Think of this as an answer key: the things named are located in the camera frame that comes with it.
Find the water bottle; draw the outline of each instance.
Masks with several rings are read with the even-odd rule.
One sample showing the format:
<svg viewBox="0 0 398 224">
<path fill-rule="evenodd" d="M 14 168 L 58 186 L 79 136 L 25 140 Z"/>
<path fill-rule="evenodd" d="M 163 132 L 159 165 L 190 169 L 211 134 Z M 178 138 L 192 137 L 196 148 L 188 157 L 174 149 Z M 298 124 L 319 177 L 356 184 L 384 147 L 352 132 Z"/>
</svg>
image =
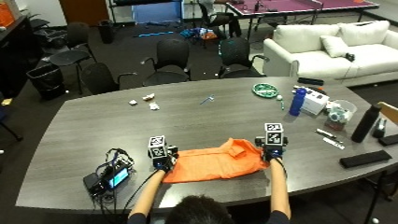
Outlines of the water bottle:
<svg viewBox="0 0 398 224">
<path fill-rule="evenodd" d="M 376 121 L 377 114 L 381 110 L 381 106 L 371 105 L 369 109 L 365 111 L 363 118 L 360 119 L 355 131 L 351 134 L 349 140 L 355 143 L 360 143 L 369 132 L 371 126 Z"/>
<path fill-rule="evenodd" d="M 295 90 L 294 100 L 291 101 L 291 106 L 288 109 L 288 114 L 292 116 L 299 115 L 299 109 L 303 104 L 303 100 L 306 97 L 307 91 L 303 88 Z"/>
</svg>

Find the green plate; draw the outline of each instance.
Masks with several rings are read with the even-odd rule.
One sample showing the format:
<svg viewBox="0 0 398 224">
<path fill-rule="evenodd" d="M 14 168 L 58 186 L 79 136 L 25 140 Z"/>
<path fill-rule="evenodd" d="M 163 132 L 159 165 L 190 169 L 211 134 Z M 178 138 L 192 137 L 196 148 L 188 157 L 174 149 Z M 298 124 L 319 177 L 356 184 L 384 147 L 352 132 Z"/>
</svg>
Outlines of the green plate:
<svg viewBox="0 0 398 224">
<path fill-rule="evenodd" d="M 267 83 L 258 83 L 252 86 L 252 93 L 263 98 L 274 98 L 278 95 L 275 86 Z"/>
</svg>

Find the white sofa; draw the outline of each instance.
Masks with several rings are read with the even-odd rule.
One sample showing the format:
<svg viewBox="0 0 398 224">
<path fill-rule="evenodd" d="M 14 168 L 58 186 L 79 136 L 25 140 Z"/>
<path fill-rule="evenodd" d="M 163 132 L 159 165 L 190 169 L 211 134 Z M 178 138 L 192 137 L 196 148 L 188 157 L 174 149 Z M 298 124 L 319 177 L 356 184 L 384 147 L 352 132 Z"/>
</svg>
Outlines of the white sofa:
<svg viewBox="0 0 398 224">
<path fill-rule="evenodd" d="M 353 55 L 352 62 L 345 53 Z M 332 78 L 344 86 L 398 79 L 398 33 L 387 21 L 278 25 L 272 39 L 263 41 L 263 56 L 270 59 L 262 67 L 268 77 Z"/>
</svg>

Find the trash can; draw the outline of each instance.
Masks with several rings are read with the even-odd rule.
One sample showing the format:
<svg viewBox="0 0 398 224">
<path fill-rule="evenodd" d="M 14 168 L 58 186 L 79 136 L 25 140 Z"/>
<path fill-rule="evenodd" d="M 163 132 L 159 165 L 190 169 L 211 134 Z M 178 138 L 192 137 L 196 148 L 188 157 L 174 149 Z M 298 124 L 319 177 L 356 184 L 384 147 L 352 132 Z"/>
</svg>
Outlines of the trash can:
<svg viewBox="0 0 398 224">
<path fill-rule="evenodd" d="M 113 37 L 114 37 L 113 21 L 110 20 L 99 21 L 98 30 L 99 30 L 102 43 L 110 44 L 113 42 Z"/>
<path fill-rule="evenodd" d="M 26 72 L 27 79 L 45 100 L 65 93 L 63 77 L 59 67 L 51 63 Z"/>
</svg>

